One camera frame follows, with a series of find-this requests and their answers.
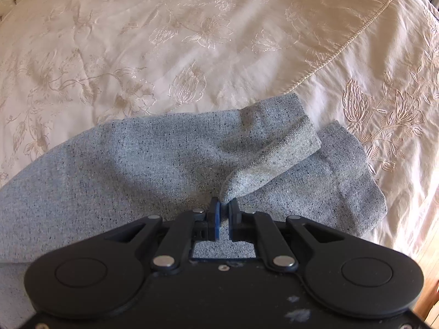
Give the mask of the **grey speckled pants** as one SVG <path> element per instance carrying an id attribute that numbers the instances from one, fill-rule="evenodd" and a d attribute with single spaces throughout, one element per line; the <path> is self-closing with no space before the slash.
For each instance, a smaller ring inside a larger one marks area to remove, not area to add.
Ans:
<path id="1" fill-rule="evenodd" d="M 58 145 L 1 188 L 1 260 L 31 262 L 212 198 L 359 237 L 387 212 L 358 140 L 337 122 L 316 130 L 291 93 L 240 110 L 116 120 Z"/>

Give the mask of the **cream embroidered bedspread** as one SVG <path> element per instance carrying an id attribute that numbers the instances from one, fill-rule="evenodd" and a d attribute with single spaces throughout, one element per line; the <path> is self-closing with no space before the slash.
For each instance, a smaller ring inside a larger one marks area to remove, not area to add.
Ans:
<path id="1" fill-rule="evenodd" d="M 107 121 L 295 92 L 354 134 L 386 196 L 372 238 L 438 221 L 438 10 L 428 0 L 1 0 L 1 182 Z"/>

